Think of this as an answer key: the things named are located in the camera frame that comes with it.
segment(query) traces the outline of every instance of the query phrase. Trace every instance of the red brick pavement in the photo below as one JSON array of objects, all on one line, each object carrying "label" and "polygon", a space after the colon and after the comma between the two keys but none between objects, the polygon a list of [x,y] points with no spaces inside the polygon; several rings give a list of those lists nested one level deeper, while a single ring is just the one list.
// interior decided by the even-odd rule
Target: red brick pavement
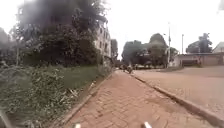
[{"label": "red brick pavement", "polygon": [[140,128],[144,121],[153,128],[212,127],[152,88],[117,71],[64,128],[73,128],[75,123],[81,123],[82,128]]}]

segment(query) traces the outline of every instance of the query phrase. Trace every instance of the sky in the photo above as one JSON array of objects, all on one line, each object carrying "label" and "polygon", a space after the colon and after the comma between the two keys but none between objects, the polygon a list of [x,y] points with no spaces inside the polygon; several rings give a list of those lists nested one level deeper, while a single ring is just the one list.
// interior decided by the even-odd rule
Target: sky
[{"label": "sky", "polygon": [[[6,32],[16,23],[17,7],[24,0],[0,1],[0,27]],[[119,54],[126,41],[148,43],[155,33],[168,35],[171,29],[171,46],[181,52],[181,35],[184,34],[184,51],[188,44],[210,33],[215,47],[224,41],[224,13],[218,13],[220,0],[107,0],[108,27],[112,38],[117,39]]]}]

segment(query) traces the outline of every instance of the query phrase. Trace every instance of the road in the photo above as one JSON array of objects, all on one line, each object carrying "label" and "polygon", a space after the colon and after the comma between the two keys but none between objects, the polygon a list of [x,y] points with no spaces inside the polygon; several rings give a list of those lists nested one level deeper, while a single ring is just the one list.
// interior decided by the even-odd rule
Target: road
[{"label": "road", "polygon": [[170,73],[135,71],[135,75],[224,119],[224,67],[187,68]]},{"label": "road", "polygon": [[129,74],[116,71],[64,128],[75,123],[82,128],[140,128],[145,121],[153,128],[213,127]]}]

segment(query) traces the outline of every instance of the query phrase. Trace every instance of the grass verge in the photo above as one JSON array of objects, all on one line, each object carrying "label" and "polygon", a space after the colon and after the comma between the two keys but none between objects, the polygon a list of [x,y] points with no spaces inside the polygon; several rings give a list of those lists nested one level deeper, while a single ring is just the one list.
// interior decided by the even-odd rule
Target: grass verge
[{"label": "grass verge", "polygon": [[1,69],[0,106],[17,126],[44,127],[70,109],[93,81],[108,73],[96,66]]}]

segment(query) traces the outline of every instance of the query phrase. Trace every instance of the utility pole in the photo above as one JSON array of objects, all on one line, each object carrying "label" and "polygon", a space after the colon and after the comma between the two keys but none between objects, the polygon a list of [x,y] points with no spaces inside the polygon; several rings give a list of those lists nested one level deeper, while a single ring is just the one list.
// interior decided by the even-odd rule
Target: utility pole
[{"label": "utility pole", "polygon": [[184,54],[184,34],[182,34],[182,54]]},{"label": "utility pole", "polygon": [[168,39],[168,41],[169,41],[169,48],[168,48],[168,60],[167,60],[167,62],[168,62],[168,65],[169,65],[169,63],[170,63],[170,42],[171,42],[171,38],[170,38],[170,22],[168,23],[169,24],[169,39]]}]

